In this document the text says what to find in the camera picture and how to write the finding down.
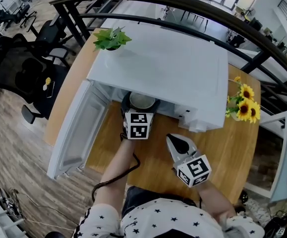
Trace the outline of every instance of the person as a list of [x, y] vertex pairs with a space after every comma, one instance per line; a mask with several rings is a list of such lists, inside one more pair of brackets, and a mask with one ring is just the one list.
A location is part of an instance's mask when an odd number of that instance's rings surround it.
[[[135, 141], [124, 139], [102, 176], [108, 181], [127, 171]], [[262, 238], [264, 230], [206, 181], [196, 186], [207, 212], [190, 199], [130, 187], [122, 208], [127, 177], [97, 190], [94, 205], [74, 231], [73, 238]]]

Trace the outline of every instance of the wooden floor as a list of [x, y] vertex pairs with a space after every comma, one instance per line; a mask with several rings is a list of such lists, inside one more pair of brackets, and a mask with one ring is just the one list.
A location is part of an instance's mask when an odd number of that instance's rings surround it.
[[[34, 0], [31, 11], [37, 11], [36, 28], [39, 30], [46, 20], [52, 19], [55, 9], [49, 5], [50, 0]], [[19, 25], [11, 26], [6, 36], [22, 33], [29, 41], [34, 40], [32, 33], [20, 29]], [[79, 51], [75, 39], [67, 46]], [[74, 57], [69, 58], [72, 64]], [[28, 124], [21, 114], [25, 101], [11, 92], [0, 90], [0, 187], [15, 188], [27, 194], [35, 203], [51, 206], [78, 223], [85, 210], [91, 206], [91, 190], [100, 180], [100, 175], [90, 169], [83, 173], [74, 173], [70, 178], [51, 180], [46, 171], [51, 157], [52, 147], [43, 141], [46, 119], [36, 119]], [[75, 224], [48, 208], [37, 208], [25, 196], [19, 195], [22, 211], [28, 220], [50, 225], [66, 227], [73, 230]], [[23, 229], [31, 237], [42, 238], [48, 232], [59, 231], [65, 237], [71, 237], [73, 231], [59, 229], [41, 224], [25, 222]]]

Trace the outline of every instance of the table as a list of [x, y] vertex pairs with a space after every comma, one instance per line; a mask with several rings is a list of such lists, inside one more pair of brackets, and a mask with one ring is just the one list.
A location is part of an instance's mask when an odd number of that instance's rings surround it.
[[[98, 52], [93, 52], [95, 40], [93, 35], [87, 40], [58, 94], [44, 137], [52, 146], [55, 145], [61, 125], [81, 82], [86, 79], [89, 68], [98, 55]], [[243, 83], [253, 88], [256, 101], [260, 103], [260, 82], [230, 65], [229, 78], [234, 79], [239, 75]], [[236, 92], [234, 84], [229, 84], [229, 92]], [[192, 138], [198, 148], [206, 154], [213, 169], [211, 181], [232, 203], [236, 203], [250, 169], [259, 124], [235, 122], [229, 118], [225, 120], [221, 129], [193, 133], [179, 128], [177, 122], [176, 119], [156, 115], [150, 138], [136, 146], [141, 167], [129, 175], [128, 183], [197, 200], [197, 192], [184, 185], [171, 171], [172, 159], [167, 150], [165, 135], [180, 133]], [[94, 142], [87, 166], [99, 172], [105, 170], [120, 144], [118, 135], [121, 126], [119, 103], [113, 102]]]

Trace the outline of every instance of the office desk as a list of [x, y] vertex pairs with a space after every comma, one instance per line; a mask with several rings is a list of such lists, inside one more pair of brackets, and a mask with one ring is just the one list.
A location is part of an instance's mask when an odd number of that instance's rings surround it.
[[[53, 107], [45, 134], [45, 140], [53, 146], [57, 143], [57, 136], [65, 122], [64, 119], [70, 104], [78, 92], [77, 89], [83, 79], [87, 77], [98, 54], [93, 52], [94, 41], [95, 38], [91, 35], [71, 67]], [[253, 88], [256, 101], [259, 103], [259, 81], [235, 67], [229, 66], [229, 78], [234, 79], [239, 75], [243, 83], [247, 83]], [[235, 94], [235, 92], [236, 85], [230, 83], [229, 93]], [[99, 172], [105, 170], [114, 156], [120, 144], [119, 134], [122, 129], [120, 104], [112, 102], [107, 109], [106, 119], [99, 129], [86, 163], [86, 166]], [[213, 170], [211, 181], [232, 203], [236, 203], [250, 169], [258, 126], [259, 124], [235, 122], [229, 118], [225, 120], [224, 127], [221, 129], [193, 133], [179, 128], [177, 119], [157, 114], [149, 139], [138, 142], [136, 146], [136, 154], [141, 160], [141, 167], [129, 175], [128, 183], [157, 192], [171, 192], [197, 200], [197, 192], [184, 185], [171, 171], [172, 160], [167, 150], [165, 135], [180, 133], [193, 139], [202, 153], [206, 154]], [[78, 160], [76, 152], [71, 154], [69, 159], [63, 161], [67, 166]]]

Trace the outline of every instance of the desk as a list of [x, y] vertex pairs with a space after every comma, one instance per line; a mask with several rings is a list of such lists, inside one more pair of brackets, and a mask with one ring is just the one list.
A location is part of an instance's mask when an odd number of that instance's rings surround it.
[[[45, 140], [51, 145], [57, 144], [57, 136], [66, 113], [70, 109], [70, 104], [98, 54], [97, 52], [93, 53], [95, 39], [91, 35], [82, 48], [57, 97], [45, 134]], [[233, 79], [236, 76], [241, 76], [242, 81], [253, 88], [256, 101], [259, 103], [259, 81], [235, 67], [229, 66], [229, 78]], [[235, 84], [229, 84], [229, 92], [233, 94], [236, 92]], [[149, 140], [139, 142], [136, 147], [136, 153], [142, 164], [139, 169], [129, 175], [128, 183], [157, 192], [172, 192], [197, 200], [197, 192], [185, 186], [171, 171], [172, 159], [167, 150], [165, 135], [180, 133], [193, 139], [197, 147], [206, 154], [213, 169], [212, 182], [232, 203], [236, 203], [250, 169], [258, 126], [259, 124], [235, 122], [230, 118], [225, 120], [224, 127], [221, 129], [206, 133], [192, 133], [179, 128], [177, 119], [156, 115]], [[99, 172], [105, 170], [120, 144], [118, 135], [121, 128], [119, 103], [112, 102], [108, 107], [108, 115], [99, 129], [86, 166]], [[68, 165], [72, 161], [74, 161], [73, 158], [63, 161], [63, 163]]]

